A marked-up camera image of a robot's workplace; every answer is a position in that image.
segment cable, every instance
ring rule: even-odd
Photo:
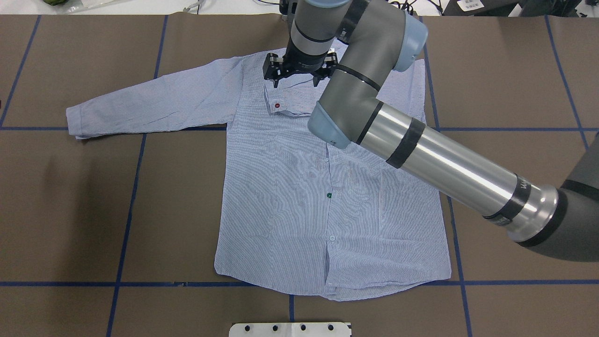
[[[264,1],[264,0],[255,0],[255,1],[261,2],[263,4],[267,4],[267,5],[278,5],[279,4],[278,2],[268,2],[268,1]]]
[[[439,14],[443,15],[443,7],[441,6],[441,0],[439,0],[439,4],[437,5],[433,0],[427,0],[432,3],[433,6],[439,11]]]
[[[407,0],[405,0],[405,2],[399,2],[399,1],[391,1],[389,2],[392,5],[397,6],[397,8],[399,8],[400,10],[404,10],[406,12],[408,12],[410,15],[414,15],[414,7],[412,7],[412,5],[414,4],[414,2],[416,2],[417,0],[414,0],[412,2],[408,2]]]
[[[193,4],[185,7],[183,9],[183,11],[185,13],[189,13],[193,7],[198,7],[198,14],[199,14],[199,10],[202,9],[202,6],[204,5],[205,2],[206,2],[206,0],[200,0],[200,1],[196,2],[196,3],[193,3]]]

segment black tape band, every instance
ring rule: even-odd
[[[512,197],[507,203],[499,210],[499,212],[490,215],[484,216],[485,219],[493,222],[497,226],[505,226],[512,223],[516,215],[520,213],[520,211],[528,202],[528,198],[530,197],[531,185],[528,181],[520,178],[516,175],[516,189],[514,193],[512,193]]]
[[[317,43],[324,43],[324,42],[329,42],[331,41],[334,37],[328,38],[326,40],[318,40],[312,37],[309,37],[308,35],[306,35],[303,31],[301,31],[300,27],[298,26],[298,23],[294,21],[294,25],[295,28],[297,28],[298,32],[301,34],[301,36],[305,37],[306,39],[312,41],[312,42],[317,42]]]
[[[352,36],[353,31],[356,29],[358,22],[362,18],[362,14],[368,7],[370,0],[353,0],[352,4],[349,5],[347,13],[343,17],[339,28],[337,29],[337,39],[344,44],[349,43],[349,38]]]
[[[335,66],[335,69],[339,69],[341,71],[345,71],[346,73],[348,73],[348,74],[350,74],[350,75],[352,75],[354,77],[357,77],[360,81],[362,81],[362,82],[370,85],[371,87],[374,88],[374,90],[380,91],[380,85],[378,85],[375,81],[369,79],[365,75],[363,75],[363,74],[361,74],[361,73],[359,73],[359,72],[351,69],[350,67],[347,67],[347,66],[345,66],[343,64],[337,64]]]
[[[410,127],[408,127],[406,134],[401,139],[401,142],[395,151],[393,151],[391,157],[387,159],[387,164],[390,164],[396,169],[400,168],[416,148],[425,128],[426,125],[423,122],[416,118],[412,118]]]
[[[368,122],[364,126],[364,129],[362,130],[362,133],[360,133],[360,137],[358,137],[358,140],[356,141],[356,144],[360,145],[360,143],[362,143],[362,140],[364,139],[364,136],[366,136],[366,133],[368,132],[368,129],[370,129],[370,125],[373,124],[374,119],[379,114],[380,108],[382,108],[382,107],[383,107],[383,102],[379,101],[379,103],[376,105],[376,108],[374,108],[373,114],[370,115],[370,118],[368,118]]]
[[[572,192],[576,192],[580,195],[584,195],[589,199],[599,201],[599,189],[589,186],[585,183],[581,183],[575,180],[565,180],[562,184],[562,188],[569,189]]]
[[[528,240],[518,242],[518,245],[523,247],[532,247],[536,246],[540,243],[543,243],[547,240],[556,229],[558,229],[559,225],[561,225],[564,220],[566,211],[568,210],[568,197],[566,194],[558,189],[558,204],[551,216],[551,219],[540,232],[535,234],[535,236],[531,237]]]

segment light blue joint cap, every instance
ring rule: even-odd
[[[337,124],[326,113],[325,109],[322,108],[320,102],[316,102],[316,107],[308,120],[308,130],[314,136],[341,150],[345,149],[350,143],[350,140],[341,132]]]
[[[405,71],[424,48],[426,38],[428,38],[428,28],[424,23],[416,20],[406,11],[406,29],[404,30],[404,41],[401,44],[400,57],[395,64],[394,70]]]
[[[320,8],[333,8],[343,6],[348,3],[349,0],[305,0],[312,6],[320,7]]]

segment white label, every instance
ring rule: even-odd
[[[465,12],[477,10],[485,6],[480,0],[459,0],[458,5]]]

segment shirt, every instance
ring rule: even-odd
[[[345,45],[335,43],[339,57]],[[284,50],[275,50],[283,54]],[[78,138],[227,123],[216,272],[288,294],[379,297],[450,277],[438,191],[351,143],[312,135],[328,83],[265,81],[267,52],[220,59],[67,109]],[[424,65],[378,99],[424,121]]]

